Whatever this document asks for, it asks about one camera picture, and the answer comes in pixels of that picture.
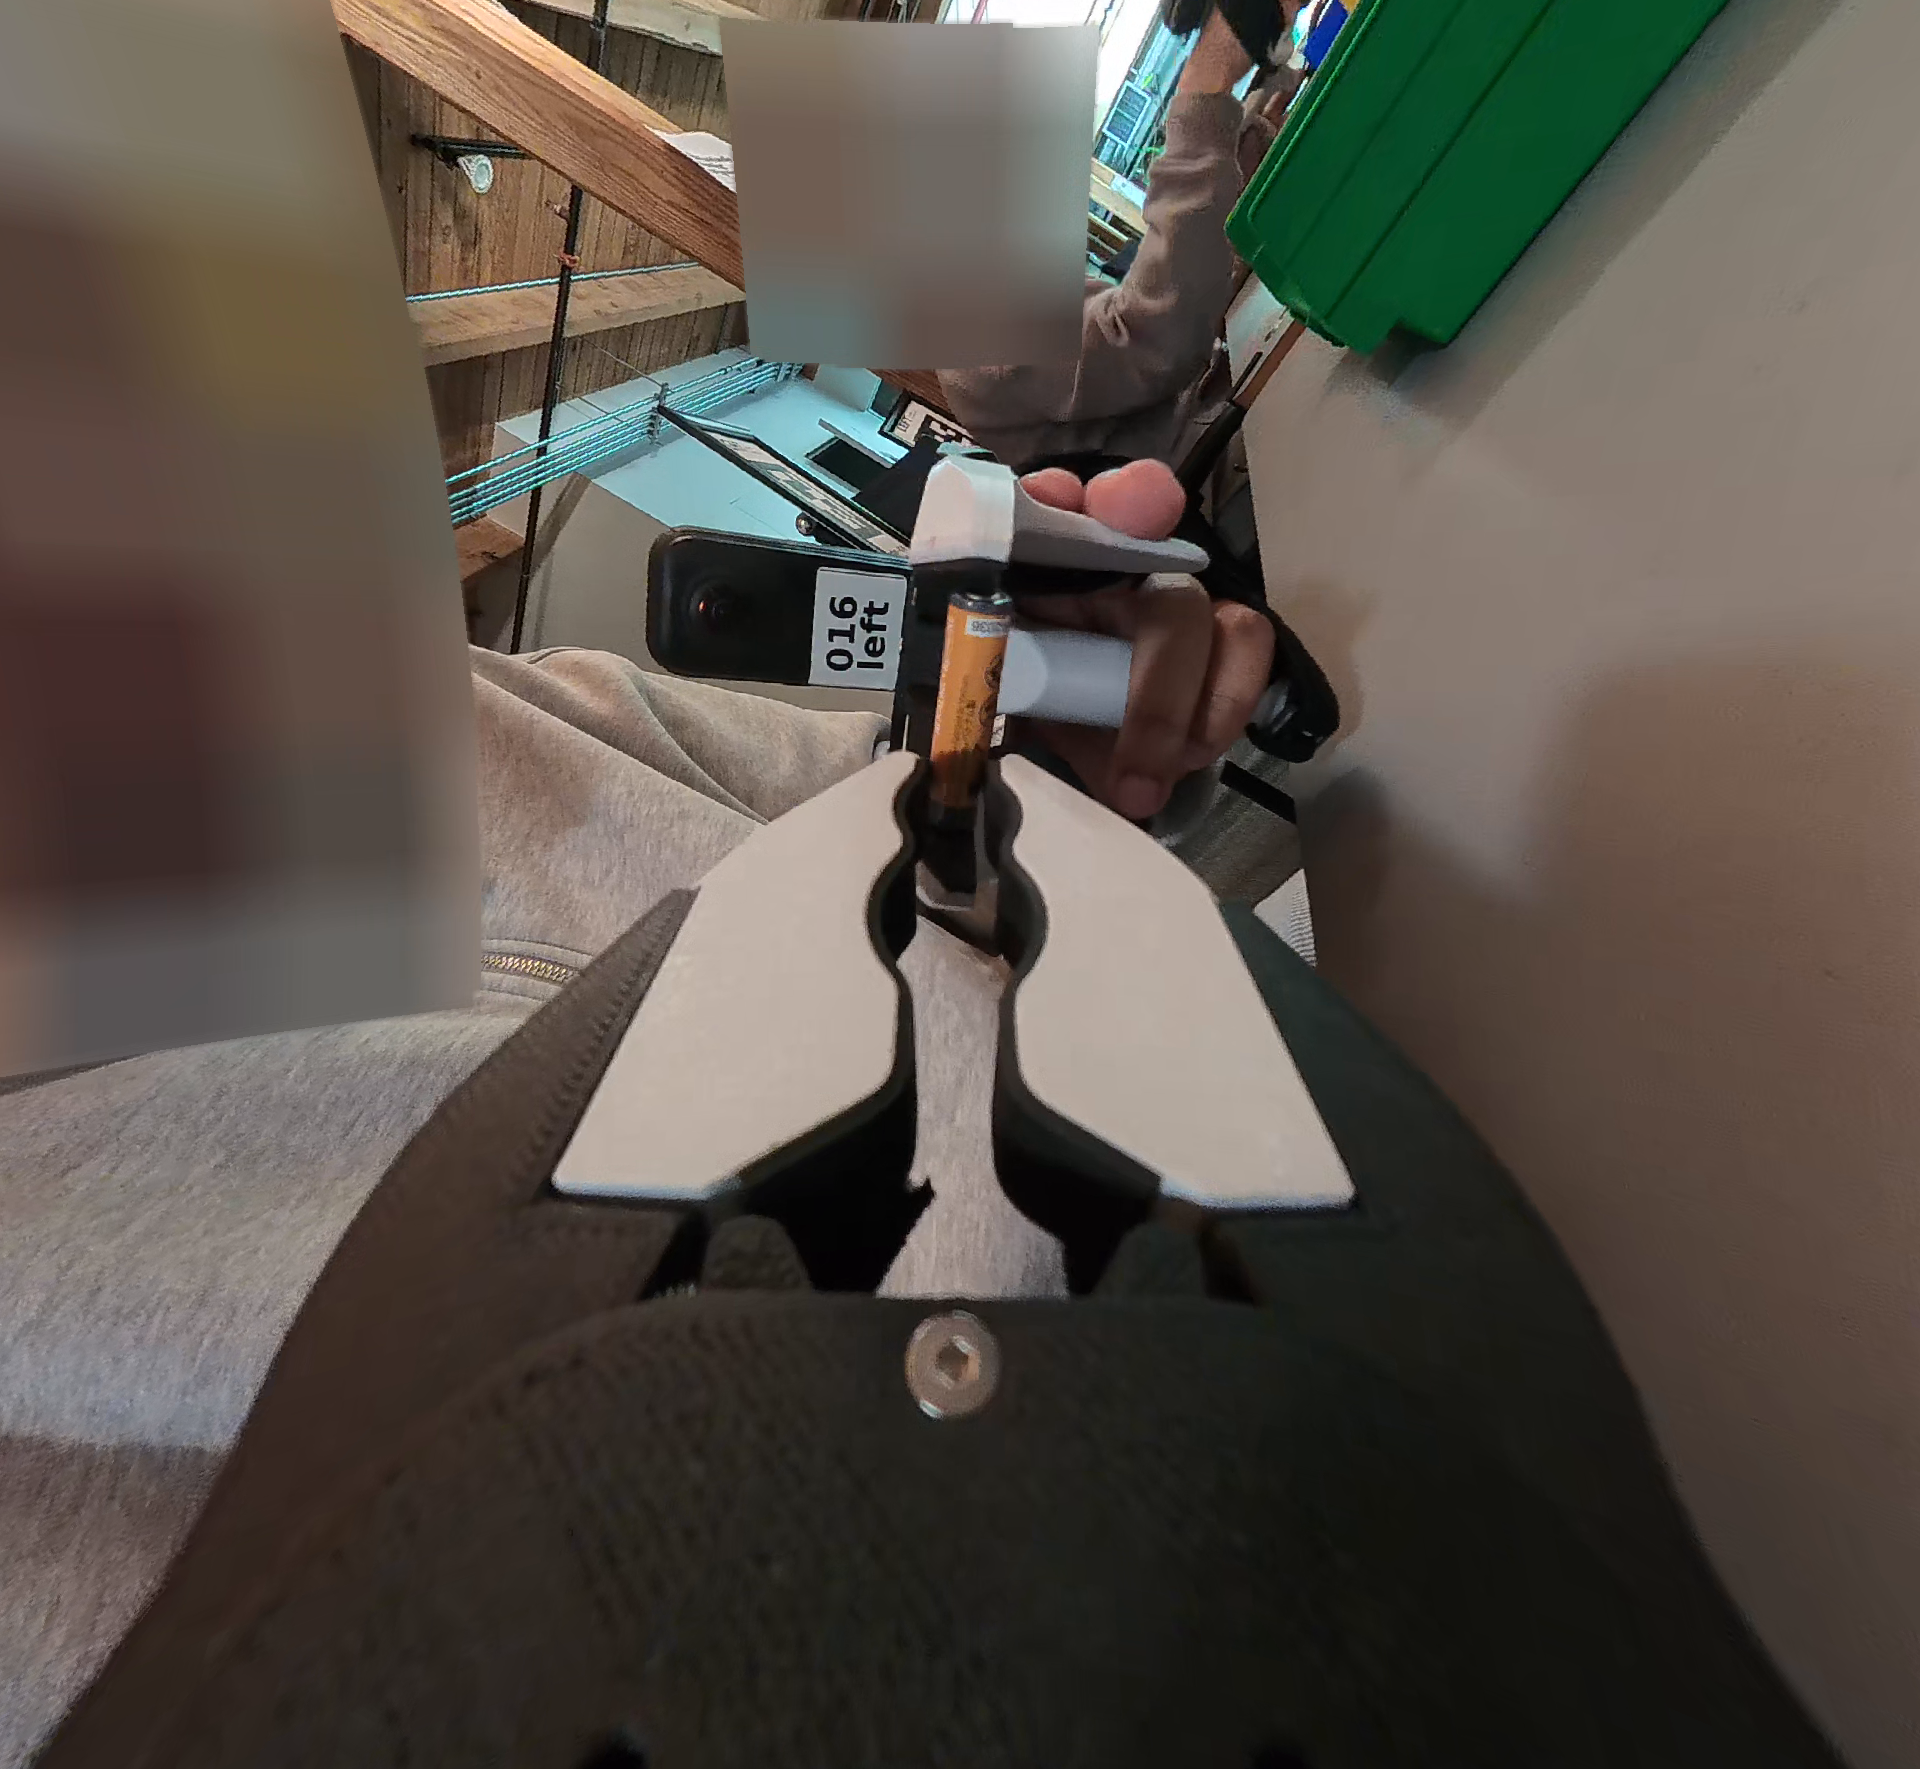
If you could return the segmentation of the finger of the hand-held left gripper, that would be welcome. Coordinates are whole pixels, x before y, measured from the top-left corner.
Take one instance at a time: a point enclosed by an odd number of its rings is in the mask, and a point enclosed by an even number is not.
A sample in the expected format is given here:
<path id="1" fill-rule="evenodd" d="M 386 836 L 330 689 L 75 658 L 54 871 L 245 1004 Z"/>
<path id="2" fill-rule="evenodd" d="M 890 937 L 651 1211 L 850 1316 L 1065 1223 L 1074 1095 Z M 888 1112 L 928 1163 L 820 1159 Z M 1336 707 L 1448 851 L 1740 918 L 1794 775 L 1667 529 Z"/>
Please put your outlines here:
<path id="1" fill-rule="evenodd" d="M 1130 535 L 1086 512 L 1034 500 L 1015 470 L 995 460 L 941 460 L 918 512 L 918 576 L 963 567 L 1043 570 L 1065 576 L 1200 576 L 1204 547 L 1177 535 Z"/>
<path id="2" fill-rule="evenodd" d="M 935 926 L 1001 956 L 997 865 L 981 823 L 929 823 L 918 843 L 918 908 Z"/>

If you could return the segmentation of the wooden post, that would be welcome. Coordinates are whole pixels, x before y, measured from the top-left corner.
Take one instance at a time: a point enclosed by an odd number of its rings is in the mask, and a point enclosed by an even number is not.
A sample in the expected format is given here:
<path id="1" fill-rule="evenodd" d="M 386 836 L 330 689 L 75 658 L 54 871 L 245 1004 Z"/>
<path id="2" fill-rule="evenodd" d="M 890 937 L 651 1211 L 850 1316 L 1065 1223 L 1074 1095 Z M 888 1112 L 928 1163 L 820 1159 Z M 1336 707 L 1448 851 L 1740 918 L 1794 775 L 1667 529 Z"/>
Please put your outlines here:
<path id="1" fill-rule="evenodd" d="M 494 0 L 326 0 L 344 36 L 530 148 L 743 288 L 729 187 L 667 138 L 656 110 Z"/>

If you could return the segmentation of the green plastic bin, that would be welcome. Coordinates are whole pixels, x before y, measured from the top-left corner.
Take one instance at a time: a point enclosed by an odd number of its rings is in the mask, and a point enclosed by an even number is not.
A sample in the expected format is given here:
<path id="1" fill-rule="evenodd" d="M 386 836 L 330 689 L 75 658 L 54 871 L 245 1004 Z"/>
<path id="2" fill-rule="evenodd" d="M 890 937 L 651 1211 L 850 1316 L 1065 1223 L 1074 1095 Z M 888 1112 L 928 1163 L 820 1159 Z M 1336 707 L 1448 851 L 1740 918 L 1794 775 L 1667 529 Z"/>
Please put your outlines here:
<path id="1" fill-rule="evenodd" d="M 1454 344 L 1727 2 L 1356 0 L 1230 242 L 1326 344 Z"/>

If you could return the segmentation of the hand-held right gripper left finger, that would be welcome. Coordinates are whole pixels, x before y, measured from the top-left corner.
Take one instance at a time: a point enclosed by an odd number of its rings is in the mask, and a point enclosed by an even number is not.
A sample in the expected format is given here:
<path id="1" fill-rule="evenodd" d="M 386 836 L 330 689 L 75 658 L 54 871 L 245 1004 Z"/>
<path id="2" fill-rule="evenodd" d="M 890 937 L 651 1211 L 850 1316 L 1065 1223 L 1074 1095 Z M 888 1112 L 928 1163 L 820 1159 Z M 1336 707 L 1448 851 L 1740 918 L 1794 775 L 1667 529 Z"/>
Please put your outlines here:
<path id="1" fill-rule="evenodd" d="M 571 1200 L 716 1201 L 885 1095 L 910 1027 L 877 894 L 908 855 L 890 752 L 708 868 L 555 1169 Z"/>

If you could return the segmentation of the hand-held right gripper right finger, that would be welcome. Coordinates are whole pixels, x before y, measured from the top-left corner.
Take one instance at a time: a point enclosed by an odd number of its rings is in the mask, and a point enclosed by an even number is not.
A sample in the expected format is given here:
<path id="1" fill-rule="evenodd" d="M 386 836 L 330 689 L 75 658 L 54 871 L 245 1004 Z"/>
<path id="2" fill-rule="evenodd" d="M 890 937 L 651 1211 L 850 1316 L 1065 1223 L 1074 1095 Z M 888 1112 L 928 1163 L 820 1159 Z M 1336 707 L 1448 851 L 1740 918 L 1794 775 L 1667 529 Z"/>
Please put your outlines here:
<path id="1" fill-rule="evenodd" d="M 1018 940 L 1015 1129 L 1177 1208 L 1349 1205 L 1354 1174 L 1215 892 L 1034 758 L 1001 763 L 990 808 Z"/>

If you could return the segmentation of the person's grey hoodie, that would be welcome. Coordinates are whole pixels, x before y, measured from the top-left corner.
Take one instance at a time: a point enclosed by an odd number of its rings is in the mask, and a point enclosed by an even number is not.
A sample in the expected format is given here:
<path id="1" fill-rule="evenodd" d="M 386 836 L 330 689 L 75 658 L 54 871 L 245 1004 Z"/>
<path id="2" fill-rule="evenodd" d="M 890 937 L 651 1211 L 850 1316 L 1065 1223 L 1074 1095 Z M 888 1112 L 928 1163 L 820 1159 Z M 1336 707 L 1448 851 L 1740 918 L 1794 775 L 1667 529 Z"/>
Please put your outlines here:
<path id="1" fill-rule="evenodd" d="M 544 1595 L 484 1614 L 507 1649 L 480 1661 L 536 1707 L 617 1742 L 697 1763 L 755 1711 L 795 1725 L 803 1646 L 827 1655 L 827 1701 L 856 1707 L 881 1661 L 841 1649 L 881 1612 L 834 1609 L 827 1637 L 795 1612 L 850 1602 L 890 1562 L 881 1505 L 908 1491 L 803 1490 L 799 1527 L 727 1575 L 714 1531 L 741 1526 L 729 1491 L 690 1456 L 724 1422 L 724 1472 L 774 1499 L 877 1448 L 871 1398 L 799 1414 L 799 1456 L 741 1446 L 743 1373 L 799 1341 L 799 1368 L 847 1368 L 827 1341 L 896 1341 L 910 1318 L 803 1288 L 781 1230 L 701 1225 L 546 1192 L 571 1129 L 567 1091 L 614 979 L 659 960 L 659 901 L 677 901 L 765 823 L 864 773 L 888 720 L 817 713 L 667 678 L 607 651 L 475 651 L 476 829 L 484 838 L 488 988 L 469 1008 L 249 1034 L 99 1062 L 4 1090 L 4 1765 L 46 1765 L 80 1707 L 86 1763 L 135 1763 L 135 1711 L 86 1694 L 130 1634 L 181 1537 L 233 1527 L 229 1456 L 314 1274 L 397 1159 L 411 1205 L 378 1200 L 385 1262 L 355 1262 L 324 1312 L 355 1323 L 355 1363 L 399 1346 L 403 1380 L 373 1385 L 369 1422 L 347 1373 L 293 1405 L 273 1478 L 307 1475 L 247 1523 L 245 1567 L 385 1461 L 416 1414 L 438 1422 L 433 1468 L 480 1503 L 441 1609 L 475 1583 L 536 1583 L 533 1526 L 586 1526 Z"/>

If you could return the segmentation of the orange battery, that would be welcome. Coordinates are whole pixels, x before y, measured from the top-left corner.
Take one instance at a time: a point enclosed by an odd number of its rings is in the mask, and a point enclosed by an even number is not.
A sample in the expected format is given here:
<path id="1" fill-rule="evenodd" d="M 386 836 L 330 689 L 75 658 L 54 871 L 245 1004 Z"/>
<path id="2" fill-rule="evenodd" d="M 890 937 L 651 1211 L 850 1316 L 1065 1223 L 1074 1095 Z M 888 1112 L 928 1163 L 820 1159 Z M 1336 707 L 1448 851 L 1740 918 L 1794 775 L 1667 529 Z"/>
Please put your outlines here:
<path id="1" fill-rule="evenodd" d="M 938 825 L 959 825 L 974 815 L 1001 720 L 1015 611 L 1008 591 L 955 591 L 946 600 L 928 752 L 928 811 Z"/>

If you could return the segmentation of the person's left hand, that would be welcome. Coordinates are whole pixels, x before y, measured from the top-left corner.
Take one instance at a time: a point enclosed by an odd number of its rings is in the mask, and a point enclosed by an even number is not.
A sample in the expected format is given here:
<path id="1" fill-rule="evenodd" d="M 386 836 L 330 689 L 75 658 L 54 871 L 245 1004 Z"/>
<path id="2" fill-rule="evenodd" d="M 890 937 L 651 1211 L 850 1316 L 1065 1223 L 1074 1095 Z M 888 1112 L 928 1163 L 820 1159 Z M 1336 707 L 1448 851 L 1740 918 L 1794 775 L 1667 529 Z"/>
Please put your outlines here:
<path id="1" fill-rule="evenodd" d="M 1193 773 L 1248 729 L 1276 651 L 1269 618 L 1217 602 L 1193 576 L 1146 576 L 1091 591 L 1020 595 L 1030 625 L 1128 638 L 1130 689 L 1116 729 L 1025 720 L 1015 750 L 1074 775 L 1116 815 L 1151 823 Z"/>

